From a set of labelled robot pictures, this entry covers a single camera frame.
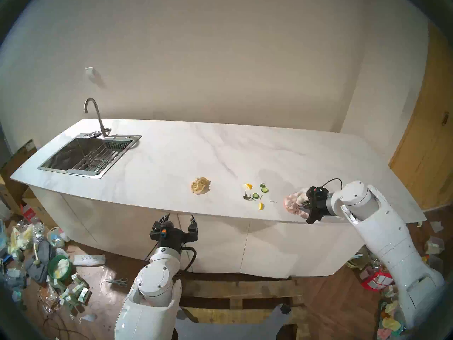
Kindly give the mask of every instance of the kitchen counter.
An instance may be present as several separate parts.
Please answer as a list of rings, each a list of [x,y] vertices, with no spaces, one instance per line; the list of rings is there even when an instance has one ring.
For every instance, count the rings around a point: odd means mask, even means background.
[[[284,196],[338,177],[360,179],[380,190],[407,223],[425,220],[410,193],[387,164],[359,137],[300,129],[153,120],[103,120],[111,134],[142,135],[100,179],[37,169],[79,133],[99,130],[97,119],[83,119],[30,157],[12,179],[87,199],[222,217],[280,222],[304,220],[283,207]],[[195,195],[196,177],[211,181]],[[244,183],[265,183],[264,209],[243,199]],[[338,181],[326,186],[340,189]],[[340,221],[325,217],[326,223]]]

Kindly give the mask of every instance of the cabinet door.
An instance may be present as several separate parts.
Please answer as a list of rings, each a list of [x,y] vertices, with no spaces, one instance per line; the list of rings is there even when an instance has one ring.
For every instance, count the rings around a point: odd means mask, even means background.
[[[36,186],[31,186],[30,188],[55,223],[63,229],[70,239],[94,248],[100,248],[88,229],[85,228],[80,219],[68,206],[62,194]]]
[[[417,104],[390,168],[422,209],[453,201],[453,49],[433,25]]]
[[[145,259],[155,246],[150,231],[156,220],[166,212],[156,209],[119,205],[117,203],[84,199],[63,194],[64,199],[98,242],[99,248],[137,259]],[[176,214],[170,220],[179,228]],[[181,255],[181,267],[188,263],[186,253]]]
[[[179,214],[183,231],[187,232],[190,214]],[[197,251],[193,263],[196,273],[239,273],[248,219],[195,215],[198,222],[198,241],[188,243]]]
[[[363,245],[349,223],[250,223],[241,273],[262,277],[334,274]]]

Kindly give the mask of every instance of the stainless steel sink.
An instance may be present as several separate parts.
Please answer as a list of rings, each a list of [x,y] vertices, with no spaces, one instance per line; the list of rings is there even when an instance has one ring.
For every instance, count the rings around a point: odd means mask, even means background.
[[[79,134],[48,158],[38,169],[99,179],[141,135],[90,138]]]

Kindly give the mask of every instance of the chrome faucet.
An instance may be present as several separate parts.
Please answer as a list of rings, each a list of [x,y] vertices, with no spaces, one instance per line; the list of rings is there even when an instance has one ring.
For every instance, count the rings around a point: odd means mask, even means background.
[[[104,128],[104,125],[102,124],[102,119],[101,119],[101,114],[99,113],[99,108],[97,107],[96,101],[93,99],[93,97],[87,98],[85,101],[85,113],[88,113],[88,103],[90,101],[93,101],[94,108],[96,108],[96,113],[97,113],[97,119],[99,120],[99,125],[101,126],[101,133],[103,137],[108,137],[107,133],[111,132],[111,129],[106,129]]]

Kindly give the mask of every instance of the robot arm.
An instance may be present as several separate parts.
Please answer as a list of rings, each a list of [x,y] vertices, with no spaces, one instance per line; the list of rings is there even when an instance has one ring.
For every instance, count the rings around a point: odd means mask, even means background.
[[[434,305],[444,280],[423,263],[405,222],[380,191],[353,181],[333,194],[324,187],[311,187],[307,196],[305,208],[311,210],[307,222],[325,215],[345,217],[395,280],[406,327],[419,324]]]
[[[183,244],[198,240],[198,227],[191,216],[188,233],[174,227],[163,216],[153,225],[157,249],[143,267],[126,296],[115,324],[115,339],[170,340],[181,298],[181,281],[174,281],[180,268]],[[193,263],[196,254],[188,267]]]

